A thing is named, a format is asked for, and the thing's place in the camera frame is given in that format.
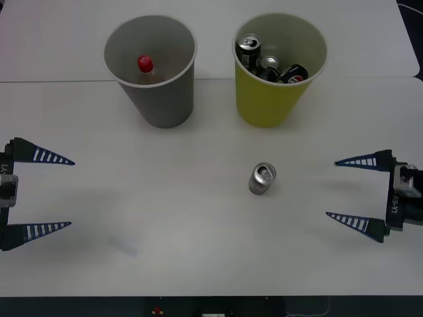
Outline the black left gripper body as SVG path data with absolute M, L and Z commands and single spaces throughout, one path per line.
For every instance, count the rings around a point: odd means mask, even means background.
M 5 146 L 1 152 L 1 228 L 9 224 L 9 209 L 15 205 L 15 175 L 13 147 Z

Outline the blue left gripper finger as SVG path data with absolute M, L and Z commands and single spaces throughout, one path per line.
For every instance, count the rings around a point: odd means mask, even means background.
M 53 151 L 39 147 L 26 139 L 16 137 L 12 140 L 15 162 L 75 165 L 75 163 Z
M 57 232 L 71 222 L 6 225 L 1 228 L 1 250 L 6 252 Z

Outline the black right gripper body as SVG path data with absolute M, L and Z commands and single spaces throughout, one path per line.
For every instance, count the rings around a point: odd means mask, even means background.
M 402 231 L 405 223 L 422 226 L 422 170 L 396 163 L 389 175 L 385 222 L 387 231 Z

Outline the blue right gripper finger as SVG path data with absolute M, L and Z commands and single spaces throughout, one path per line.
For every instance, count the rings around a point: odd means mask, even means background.
M 383 219 L 351 216 L 331 212 L 326 212 L 326 215 L 346 227 L 365 235 L 373 241 L 384 243 L 387 229 Z
M 395 169 L 396 158 L 391 149 L 377 151 L 367 155 L 360 155 L 338 160 L 334 163 L 339 167 L 361 168 L 379 172 L 392 172 Z

